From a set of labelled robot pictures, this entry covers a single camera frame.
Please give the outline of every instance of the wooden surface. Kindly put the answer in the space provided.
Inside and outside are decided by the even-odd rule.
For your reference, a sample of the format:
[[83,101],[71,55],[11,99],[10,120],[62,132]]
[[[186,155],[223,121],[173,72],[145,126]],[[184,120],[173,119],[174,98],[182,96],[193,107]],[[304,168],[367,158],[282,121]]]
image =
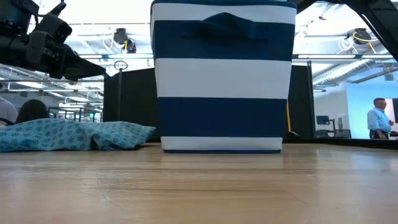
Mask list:
[[0,223],[398,223],[398,152],[0,154]]

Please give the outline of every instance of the light blue shirt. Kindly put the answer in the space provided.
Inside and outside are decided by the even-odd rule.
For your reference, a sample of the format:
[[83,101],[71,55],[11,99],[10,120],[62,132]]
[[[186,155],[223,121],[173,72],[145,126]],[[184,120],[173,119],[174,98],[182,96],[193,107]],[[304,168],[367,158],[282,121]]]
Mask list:
[[373,131],[381,130],[384,132],[391,131],[390,120],[384,110],[373,108],[368,112],[368,129]]

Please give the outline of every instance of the blue and white striped bin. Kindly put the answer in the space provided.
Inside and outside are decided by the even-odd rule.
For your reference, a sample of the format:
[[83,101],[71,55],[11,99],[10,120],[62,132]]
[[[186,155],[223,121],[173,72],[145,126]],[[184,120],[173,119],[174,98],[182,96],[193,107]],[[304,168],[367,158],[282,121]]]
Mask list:
[[165,152],[281,151],[296,13],[283,1],[152,3]]

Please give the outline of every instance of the person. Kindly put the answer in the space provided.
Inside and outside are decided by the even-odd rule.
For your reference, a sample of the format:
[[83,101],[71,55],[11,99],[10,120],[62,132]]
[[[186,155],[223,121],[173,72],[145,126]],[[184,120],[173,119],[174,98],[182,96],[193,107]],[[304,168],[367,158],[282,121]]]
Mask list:
[[0,96],[0,118],[4,118],[15,123],[17,116],[18,111],[15,106]]
[[389,139],[388,133],[394,122],[385,114],[387,103],[384,98],[373,100],[374,108],[368,112],[368,129],[371,139]]
[[45,104],[40,100],[29,100],[22,105],[15,123],[19,124],[42,118],[50,118]]

